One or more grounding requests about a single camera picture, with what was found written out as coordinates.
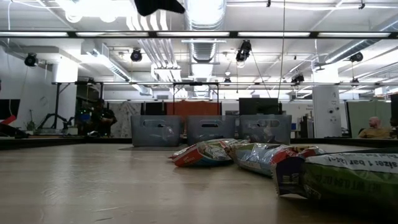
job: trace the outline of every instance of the fluorescent light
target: fluorescent light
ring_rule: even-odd
[[[226,43],[226,40],[181,40],[181,43],[183,44],[195,44],[195,43],[199,43],[199,44],[215,44],[215,43]]]
[[[388,37],[389,32],[321,32],[318,37]]]
[[[3,37],[68,37],[66,32],[0,32]]]
[[[238,32],[238,37],[308,37],[309,32]]]
[[[128,83],[128,82],[123,82],[123,83],[121,83],[121,82],[104,82],[103,84],[104,85],[129,85],[130,83]]]
[[[148,37],[148,32],[77,32],[78,37]]]
[[[172,82],[132,82],[139,85],[173,85]]]
[[[158,32],[159,37],[227,37],[229,32],[210,32],[210,31],[195,31],[195,32]]]

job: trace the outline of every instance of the white pillar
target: white pillar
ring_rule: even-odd
[[[53,80],[55,82],[77,81],[78,64],[72,62],[69,59],[64,59],[60,63],[54,64],[52,71],[53,71]],[[63,91],[59,95],[58,115],[69,120],[69,118],[75,116],[77,86],[69,85],[67,87],[66,85],[61,85],[60,90]],[[63,128],[62,121],[58,119],[57,129],[62,129],[62,128]]]
[[[314,82],[337,83],[338,67],[325,66],[322,71],[314,72]],[[315,86],[312,90],[314,108],[314,133],[316,138],[340,137],[341,116],[340,96],[337,85]]]

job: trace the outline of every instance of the chip bag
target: chip bag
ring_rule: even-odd
[[[173,153],[176,166],[220,166],[232,163],[231,158],[225,153],[224,147],[230,144],[247,143],[246,140],[214,139],[203,141]]]

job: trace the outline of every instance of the bald man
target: bald man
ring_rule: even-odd
[[[359,138],[386,139],[390,138],[390,128],[382,128],[378,117],[369,118],[369,127],[360,132]]]

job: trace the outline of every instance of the black monitor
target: black monitor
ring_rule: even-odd
[[[239,98],[239,115],[280,114],[278,98]]]

